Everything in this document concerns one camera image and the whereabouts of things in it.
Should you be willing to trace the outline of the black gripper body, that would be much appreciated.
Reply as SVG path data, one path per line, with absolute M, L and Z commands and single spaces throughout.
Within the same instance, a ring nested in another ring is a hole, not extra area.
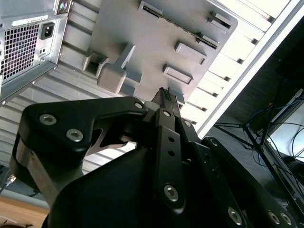
M 180 148 L 135 149 L 68 184 L 45 228 L 226 228 L 227 209 Z

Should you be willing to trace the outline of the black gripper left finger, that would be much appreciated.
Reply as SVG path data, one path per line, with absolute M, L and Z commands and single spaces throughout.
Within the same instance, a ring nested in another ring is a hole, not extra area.
M 182 153 L 170 94 L 160 88 L 147 103 L 125 96 L 30 105 L 18 128 L 14 170 L 52 207 L 68 184 L 135 149 Z

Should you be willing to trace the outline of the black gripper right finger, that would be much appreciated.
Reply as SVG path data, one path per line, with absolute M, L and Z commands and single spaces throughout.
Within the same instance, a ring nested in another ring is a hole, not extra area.
M 283 176 L 264 151 L 252 140 L 288 202 L 284 208 L 215 138 L 200 140 L 192 124 L 181 118 L 175 95 L 170 94 L 176 127 L 181 135 L 183 156 L 191 160 L 195 174 L 204 176 L 210 191 L 210 215 L 205 224 L 216 228 L 296 228 L 298 205 Z

